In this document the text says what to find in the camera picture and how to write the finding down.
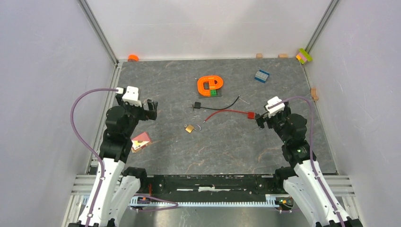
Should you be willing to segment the black key with cord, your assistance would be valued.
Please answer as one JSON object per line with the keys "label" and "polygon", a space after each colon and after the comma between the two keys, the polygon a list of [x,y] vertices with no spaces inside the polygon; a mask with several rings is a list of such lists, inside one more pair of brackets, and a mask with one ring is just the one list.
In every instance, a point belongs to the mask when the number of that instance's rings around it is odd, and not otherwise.
{"label": "black key with cord", "polygon": [[241,95],[238,95],[238,96],[235,97],[233,102],[231,102],[229,104],[226,104],[226,105],[220,105],[220,106],[204,105],[202,102],[196,101],[196,102],[193,102],[189,106],[189,108],[192,109],[192,110],[200,110],[200,109],[202,109],[202,110],[213,110],[213,111],[227,110],[227,109],[231,108],[232,106],[234,106],[237,103],[237,101],[239,100],[240,97],[241,97]]}

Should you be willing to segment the brass padlock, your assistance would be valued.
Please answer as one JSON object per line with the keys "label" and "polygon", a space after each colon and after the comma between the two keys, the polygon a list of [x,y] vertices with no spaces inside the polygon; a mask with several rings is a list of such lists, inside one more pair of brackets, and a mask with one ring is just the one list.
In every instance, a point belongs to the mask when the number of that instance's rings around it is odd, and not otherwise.
{"label": "brass padlock", "polygon": [[193,131],[199,132],[201,131],[201,127],[199,125],[190,125],[190,124],[185,124],[184,129],[188,133],[192,133]]}

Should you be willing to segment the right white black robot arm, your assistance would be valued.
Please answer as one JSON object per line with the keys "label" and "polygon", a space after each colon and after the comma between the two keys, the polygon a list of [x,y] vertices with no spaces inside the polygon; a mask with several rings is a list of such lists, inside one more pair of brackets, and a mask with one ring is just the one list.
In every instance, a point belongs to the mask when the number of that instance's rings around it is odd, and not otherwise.
{"label": "right white black robot arm", "polygon": [[258,127],[273,129],[279,136],[282,153],[289,167],[275,171],[273,187],[287,192],[312,227],[361,227],[341,206],[325,180],[312,149],[306,140],[307,119],[292,113],[288,100],[277,96],[267,101],[266,112],[256,114]]}

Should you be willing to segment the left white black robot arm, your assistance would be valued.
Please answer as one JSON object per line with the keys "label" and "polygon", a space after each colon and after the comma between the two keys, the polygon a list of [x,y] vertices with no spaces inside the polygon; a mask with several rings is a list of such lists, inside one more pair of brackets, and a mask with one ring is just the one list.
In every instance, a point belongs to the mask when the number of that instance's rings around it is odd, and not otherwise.
{"label": "left white black robot arm", "polygon": [[97,154],[99,167],[86,207],[70,227],[117,227],[136,192],[148,188],[144,168],[125,168],[133,142],[131,135],[139,121],[157,118],[158,102],[147,100],[148,109],[124,101],[116,95],[117,105],[106,112],[106,129]]}

